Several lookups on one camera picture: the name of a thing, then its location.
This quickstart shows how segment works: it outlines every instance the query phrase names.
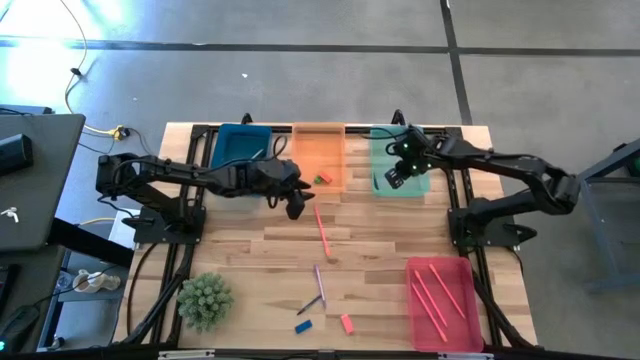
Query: wooden tabletop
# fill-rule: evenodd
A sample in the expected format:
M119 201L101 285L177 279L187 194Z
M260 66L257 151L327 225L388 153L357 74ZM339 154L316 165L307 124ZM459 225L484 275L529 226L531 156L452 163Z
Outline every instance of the wooden tabletop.
M184 162L192 125L168 123L160 157ZM462 132L475 146L491 146L486 126L463 126ZM289 150L280 158L288 158ZM445 214L450 204L444 173L430 172L431 190L424 197L376 197L371 193L369 141L347 135L346 179L344 193L317 196L297 221L287 218L284 204L269 209L261 198L205 195L207 223L191 276L220 273L232 288L235 304L212 333L198 334L183 322L181 348L413 350L404 284L406 261L412 256L457 256L447 230ZM503 196L498 176L471 170L471 179L476 196ZM157 187L170 196L178 195L178 186L159 183ZM459 198L465 206L462 191ZM314 204L326 228L330 258L323 251ZM134 327L158 296L167 248L158 245L140 272L133 296ZM129 279L144 249L136 251ZM496 302L521 334L535 343L518 261L504 249L486 248L486 253ZM327 308L316 304L296 316L318 294L314 264L322 271ZM114 340L126 335L126 302L125 298ZM477 302L483 338L490 343L486 311ZM172 300L168 306L163 341L174 304ZM342 314L352 319L355 333L351 336L344 333ZM313 322L312 330L296 335L294 327L306 319Z

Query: teal tray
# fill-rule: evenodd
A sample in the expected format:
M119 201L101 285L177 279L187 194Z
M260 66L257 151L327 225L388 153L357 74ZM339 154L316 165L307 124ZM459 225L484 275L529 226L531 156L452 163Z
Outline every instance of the teal tray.
M383 128L390 131L393 135L399 135L406 130L404 126L376 126L376 128ZM390 135L388 132L379 129L371 129L370 137L384 137L388 138ZM371 149L371 189L377 196L393 196L393 197L418 197L423 196L429 191L429 174L424 174L407 179L404 184L398 188L393 189L391 185L385 179L384 174L393 168L400 160L397 156L390 156L385 151L387 144L392 142L393 139L371 139L369 148Z

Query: small plant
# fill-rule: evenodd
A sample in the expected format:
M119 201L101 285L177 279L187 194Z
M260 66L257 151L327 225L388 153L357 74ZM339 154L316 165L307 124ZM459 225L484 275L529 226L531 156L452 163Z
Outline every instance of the small plant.
M219 274L204 273L185 280L182 285L178 293L178 313L187 321L187 327L195 327L198 333L211 331L227 316L233 298Z

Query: pink tray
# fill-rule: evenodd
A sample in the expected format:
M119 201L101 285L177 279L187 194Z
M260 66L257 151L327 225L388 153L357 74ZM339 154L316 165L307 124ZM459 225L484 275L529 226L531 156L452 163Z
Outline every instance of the pink tray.
M463 319L453 302L443 289L438 279L429 269L432 264L442 281L445 283L451 295L458 303L458 306L465 314ZM445 326L429 297L424 292L422 285L414 275L417 270L427 289L431 293L435 304L440 309L440 313L447 322ZM471 275L471 264L469 260L456 257L442 258L419 258L413 257L407 261L406 267L407 281L407 304L409 306L409 318L411 323L411 341L413 347L418 351L450 351L450 352L480 352L484 346L482 334L480 333L480 320L476 307L475 290L473 287L473 277ZM444 332L447 342L444 342L429 315L425 311L422 303L418 299L411 283L416 285L420 296L431 310L440 329Z

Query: gray floor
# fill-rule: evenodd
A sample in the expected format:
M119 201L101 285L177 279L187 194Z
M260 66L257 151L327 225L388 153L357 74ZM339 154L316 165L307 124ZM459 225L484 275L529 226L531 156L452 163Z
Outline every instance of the gray floor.
M96 40L298 45L447 44L437 0L72 1ZM450 0L458 45L499 48L640 48L640 2L632 0ZM0 34L78 38L55 1L16 0ZM0 48L0 102L64 112L68 68L81 52L24 41ZM99 127L126 124L159 149L167 121L386 123L402 108L414 123L460 124L446 54L93 50L75 111ZM640 57L462 55L473 123L490 127L501 152L540 155L570 171L640 136ZM108 149L102 139L83 143ZM136 139L114 152L142 153ZM58 215L72 222L113 215L94 201L97 155L79 149ZM521 185L505 180L505 190ZM603 275L589 225L574 214L532 214L522 249L541 345L640 357L640 292L590 295Z

